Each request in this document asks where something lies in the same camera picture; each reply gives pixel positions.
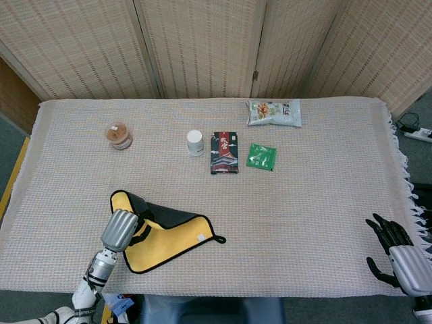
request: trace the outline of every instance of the plastic snack bag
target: plastic snack bag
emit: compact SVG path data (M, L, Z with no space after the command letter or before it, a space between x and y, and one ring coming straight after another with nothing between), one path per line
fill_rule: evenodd
M294 99L285 103L264 103L248 100L248 125L286 125L302 127L300 100Z
M246 165L248 167L257 167L258 169L273 171L275 160L276 148L252 143L252 145L250 145Z

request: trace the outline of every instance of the white cup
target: white cup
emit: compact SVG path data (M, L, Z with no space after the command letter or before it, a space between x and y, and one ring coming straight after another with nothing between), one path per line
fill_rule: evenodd
M204 140L203 135L199 130L191 130L187 136L188 139L188 152L190 155L197 157L204 153Z

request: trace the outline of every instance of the yellow cloth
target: yellow cloth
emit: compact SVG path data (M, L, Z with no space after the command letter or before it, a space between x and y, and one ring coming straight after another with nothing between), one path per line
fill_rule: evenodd
M204 244L210 240L225 243L225 238L215 235L211 223L204 215L190 214L190 217L173 227L163 226L163 222L156 222L152 211L136 211L134 200L141 199L130 193L118 190L111 195L111 210L124 209L135 213L140 218L137 230L130 245L124 251L124 257L129 270L133 273L145 273L162 265L181 254ZM146 203L141 199L140 208ZM169 209L175 213L185 212Z

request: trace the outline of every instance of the green sachet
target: green sachet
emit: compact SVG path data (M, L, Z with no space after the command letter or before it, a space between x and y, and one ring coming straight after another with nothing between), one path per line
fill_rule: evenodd
M276 160L276 148L261 146L255 143L250 145L249 156L246 162L248 167L273 171Z

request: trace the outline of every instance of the tablecloth fringe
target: tablecloth fringe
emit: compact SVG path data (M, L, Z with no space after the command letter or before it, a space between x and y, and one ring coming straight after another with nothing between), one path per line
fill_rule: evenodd
M410 174L407 171L408 168L408 157L404 155L399 149L399 140L396 136L396 126L393 125L392 121L392 115L390 111L388 112L388 120L387 120L390 130L391 130L391 137L393 138L393 143L396 147L396 152L398 154L400 165L402 166L402 173L404 175L404 184L405 184L405 193L407 198L407 205L408 205L408 211L407 214L410 215L410 219L414 223L414 228L416 229L418 236L422 238L422 244L421 247L423 248L423 253L425 256L432 261L432 252L428 252L427 249L432 247L432 243L429 243L425 240L425 237L428 236L428 228L425 227L426 220L421 217L421 215L424 213L424 208L417 206L414 202L414 199L418 199L419 197L414 194L412 191L414 189L414 185L410 182Z

